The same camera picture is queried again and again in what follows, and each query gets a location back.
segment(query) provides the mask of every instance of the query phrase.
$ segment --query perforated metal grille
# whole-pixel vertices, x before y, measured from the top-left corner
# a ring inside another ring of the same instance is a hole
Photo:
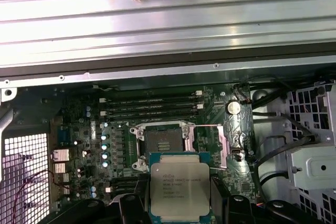
[[[323,86],[308,88],[291,93],[289,99],[289,112],[291,118],[300,122],[303,126],[311,129],[312,132],[328,135],[330,129],[329,95]],[[296,141],[302,134],[292,125],[292,137]]]
[[[322,194],[323,208],[321,208],[321,217],[324,223],[336,224],[336,200],[328,195]]]
[[[43,172],[29,183],[29,178],[48,169],[47,134],[5,139],[4,180],[0,184],[1,224],[35,224],[49,214],[49,174]]]
[[[300,193],[300,206],[303,211],[306,213],[314,216],[315,218],[319,218],[319,213],[318,213],[318,207],[316,202],[310,198],[309,192],[307,190],[303,190],[299,188],[301,193]]]

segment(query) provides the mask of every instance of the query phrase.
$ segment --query red wire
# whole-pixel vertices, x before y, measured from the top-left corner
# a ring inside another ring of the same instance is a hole
[[[41,170],[33,175],[31,175],[31,177],[29,179],[27,179],[27,181],[20,187],[19,191],[16,193],[15,195],[15,200],[14,200],[14,205],[13,205],[13,216],[12,216],[12,224],[15,224],[15,212],[16,212],[16,203],[17,203],[17,199],[19,198],[19,195],[20,195],[20,192],[25,188],[25,186],[27,184],[29,184],[30,182],[32,182],[33,178],[36,177],[37,175],[41,174],[41,173],[44,173],[44,172],[48,172],[48,173],[51,173],[51,176],[53,178],[52,180],[52,183],[56,186],[59,186],[59,187],[63,187],[63,188],[66,188],[66,189],[70,189],[69,187],[66,187],[66,186],[63,186],[63,185],[60,185],[58,183],[55,182],[55,175],[52,171],[50,170]]]

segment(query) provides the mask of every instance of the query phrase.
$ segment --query motherboard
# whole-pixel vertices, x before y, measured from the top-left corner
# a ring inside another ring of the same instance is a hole
[[[232,194],[256,201],[246,162],[254,154],[249,95],[248,87],[237,92],[234,84],[71,93],[52,151],[58,183],[69,186],[59,198],[109,204],[134,191],[138,176],[150,170],[151,153],[209,152],[211,173]]]

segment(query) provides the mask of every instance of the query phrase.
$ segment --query integrated circuit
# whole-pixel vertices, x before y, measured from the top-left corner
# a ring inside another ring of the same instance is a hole
[[[209,214],[210,169],[202,161],[197,153],[151,154],[151,214],[161,223],[200,222]]]

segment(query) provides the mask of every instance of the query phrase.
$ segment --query metal rail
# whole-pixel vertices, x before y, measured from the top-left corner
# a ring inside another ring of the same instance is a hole
[[[336,40],[336,0],[0,0],[0,68]]]

